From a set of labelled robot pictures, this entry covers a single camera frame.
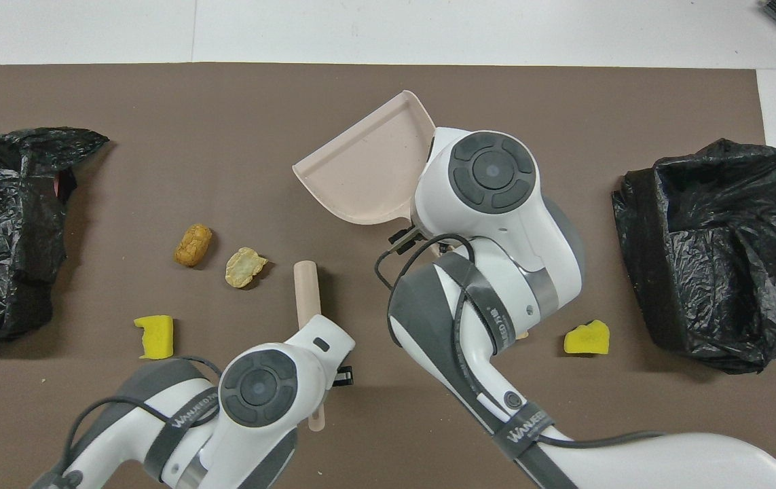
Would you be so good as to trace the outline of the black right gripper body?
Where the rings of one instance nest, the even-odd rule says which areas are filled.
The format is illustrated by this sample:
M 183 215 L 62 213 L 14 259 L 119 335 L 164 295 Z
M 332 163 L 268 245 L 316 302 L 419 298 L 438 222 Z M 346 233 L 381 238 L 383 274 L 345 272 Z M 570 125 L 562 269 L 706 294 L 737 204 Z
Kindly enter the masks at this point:
M 388 253 L 402 255 L 414 247 L 416 242 L 422 241 L 422 239 L 423 235 L 418 227 L 401 229 L 401 231 L 394 233 L 388 238 L 388 242 L 390 242 L 390 250 L 388 250 Z

